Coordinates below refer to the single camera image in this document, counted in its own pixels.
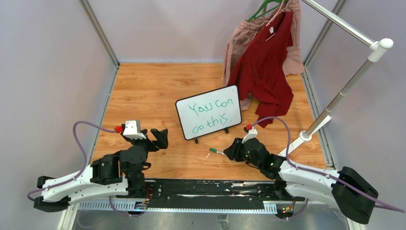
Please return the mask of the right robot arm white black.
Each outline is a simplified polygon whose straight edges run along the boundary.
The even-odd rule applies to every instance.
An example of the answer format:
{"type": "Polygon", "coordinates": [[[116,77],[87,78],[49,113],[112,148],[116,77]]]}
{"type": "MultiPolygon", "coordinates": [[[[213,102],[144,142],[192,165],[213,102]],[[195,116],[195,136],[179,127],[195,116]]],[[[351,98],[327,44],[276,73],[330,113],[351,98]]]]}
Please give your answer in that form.
{"type": "Polygon", "coordinates": [[[303,197],[338,208],[347,218],[368,224],[379,193],[353,168],[323,170],[296,163],[285,156],[271,154],[264,144],[252,138],[236,138],[224,154],[236,162],[245,162],[274,180],[273,193],[279,200],[303,197]]]}

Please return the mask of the green marker pen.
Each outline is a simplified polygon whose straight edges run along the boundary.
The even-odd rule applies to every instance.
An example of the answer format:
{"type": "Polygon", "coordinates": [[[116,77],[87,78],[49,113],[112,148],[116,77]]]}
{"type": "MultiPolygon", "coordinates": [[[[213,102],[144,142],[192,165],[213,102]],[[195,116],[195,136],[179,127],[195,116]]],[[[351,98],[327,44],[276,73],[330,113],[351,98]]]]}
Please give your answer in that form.
{"type": "Polygon", "coordinates": [[[210,148],[209,151],[212,152],[212,153],[217,153],[217,154],[221,154],[221,155],[224,155],[224,156],[225,156],[225,154],[224,154],[222,151],[216,150],[216,149],[214,149],[214,148],[210,148]]]}

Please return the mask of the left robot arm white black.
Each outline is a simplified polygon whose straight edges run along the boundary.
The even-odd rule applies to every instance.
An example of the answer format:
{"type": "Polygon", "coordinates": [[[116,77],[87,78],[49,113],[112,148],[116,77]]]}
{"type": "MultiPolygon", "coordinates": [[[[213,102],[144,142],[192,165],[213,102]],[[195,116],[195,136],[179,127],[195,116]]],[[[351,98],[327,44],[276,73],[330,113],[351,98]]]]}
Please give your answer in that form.
{"type": "Polygon", "coordinates": [[[143,171],[151,167],[147,162],[150,152],[168,148],[169,131],[151,129],[154,140],[148,138],[146,129],[127,131],[122,127],[118,132],[131,147],[104,155],[87,165],[79,176],[39,177],[37,185],[41,195],[34,199],[34,208],[59,212],[76,203],[107,196],[150,200],[153,190],[147,187],[143,171]]]}

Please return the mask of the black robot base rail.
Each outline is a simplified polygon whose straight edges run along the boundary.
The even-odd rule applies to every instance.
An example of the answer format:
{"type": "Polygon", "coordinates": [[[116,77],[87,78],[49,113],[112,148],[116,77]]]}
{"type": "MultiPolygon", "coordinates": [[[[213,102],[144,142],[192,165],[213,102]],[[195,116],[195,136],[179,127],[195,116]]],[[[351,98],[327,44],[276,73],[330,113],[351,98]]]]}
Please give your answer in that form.
{"type": "Polygon", "coordinates": [[[143,177],[121,178],[121,182],[77,189],[65,195],[60,205],[66,209],[76,203],[113,196],[119,200],[139,199],[129,208],[130,213],[136,213],[146,205],[175,210],[253,210],[263,207],[262,201],[303,201],[310,197],[306,194],[307,189],[303,184],[288,183],[281,178],[269,183],[180,179],[146,182],[143,177]]]}

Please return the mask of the white whiteboard black frame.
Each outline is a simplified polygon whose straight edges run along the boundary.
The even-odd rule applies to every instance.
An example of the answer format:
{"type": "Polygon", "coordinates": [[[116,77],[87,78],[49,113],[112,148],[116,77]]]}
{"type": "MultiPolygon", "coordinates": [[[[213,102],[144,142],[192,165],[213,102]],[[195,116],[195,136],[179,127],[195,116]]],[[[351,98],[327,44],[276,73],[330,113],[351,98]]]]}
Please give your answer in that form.
{"type": "Polygon", "coordinates": [[[179,99],[175,107],[185,140],[226,130],[242,122],[235,85],[179,99]]]}

